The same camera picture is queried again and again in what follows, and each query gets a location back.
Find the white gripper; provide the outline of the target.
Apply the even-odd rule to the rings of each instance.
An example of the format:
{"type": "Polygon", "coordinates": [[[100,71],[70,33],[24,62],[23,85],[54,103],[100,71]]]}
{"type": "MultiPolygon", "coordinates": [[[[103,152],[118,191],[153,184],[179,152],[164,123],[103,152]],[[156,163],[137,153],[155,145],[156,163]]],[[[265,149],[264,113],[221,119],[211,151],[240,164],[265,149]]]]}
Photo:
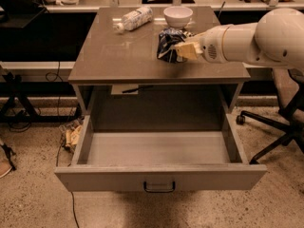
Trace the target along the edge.
{"type": "Polygon", "coordinates": [[[197,34],[197,42],[181,42],[174,45],[177,54],[189,60],[197,60],[201,55],[213,64],[227,63],[224,56],[223,41],[228,26],[216,26],[197,34]]]}

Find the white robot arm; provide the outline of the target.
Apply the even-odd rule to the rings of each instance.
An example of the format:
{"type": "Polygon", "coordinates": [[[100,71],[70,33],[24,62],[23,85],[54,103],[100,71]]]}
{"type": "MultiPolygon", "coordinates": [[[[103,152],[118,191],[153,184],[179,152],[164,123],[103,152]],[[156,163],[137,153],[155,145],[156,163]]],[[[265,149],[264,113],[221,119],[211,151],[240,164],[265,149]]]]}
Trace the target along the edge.
{"type": "Polygon", "coordinates": [[[210,28],[174,45],[190,60],[203,57],[211,64],[242,62],[253,66],[304,67],[304,13],[273,9],[258,22],[210,28]]]}

